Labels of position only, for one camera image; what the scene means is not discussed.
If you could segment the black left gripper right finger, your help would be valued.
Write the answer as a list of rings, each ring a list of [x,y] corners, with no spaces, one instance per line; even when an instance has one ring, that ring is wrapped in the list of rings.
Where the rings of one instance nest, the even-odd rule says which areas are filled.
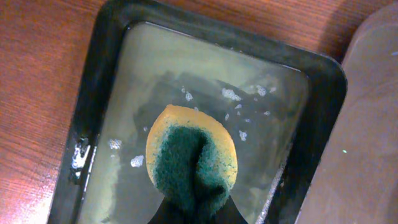
[[[235,206],[231,196],[211,219],[211,224],[248,224]]]

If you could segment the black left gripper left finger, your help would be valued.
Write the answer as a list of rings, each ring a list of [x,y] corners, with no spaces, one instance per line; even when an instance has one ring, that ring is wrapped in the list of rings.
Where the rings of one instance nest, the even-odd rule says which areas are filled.
[[[178,201],[165,197],[148,224],[190,224],[192,218]]]

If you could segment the yellow green sponge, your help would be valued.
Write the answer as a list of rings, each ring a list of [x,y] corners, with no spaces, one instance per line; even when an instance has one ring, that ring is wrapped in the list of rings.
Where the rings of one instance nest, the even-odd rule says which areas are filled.
[[[211,219],[226,203],[238,175],[234,141],[213,117],[167,105],[146,141],[146,167],[166,201],[192,221]]]

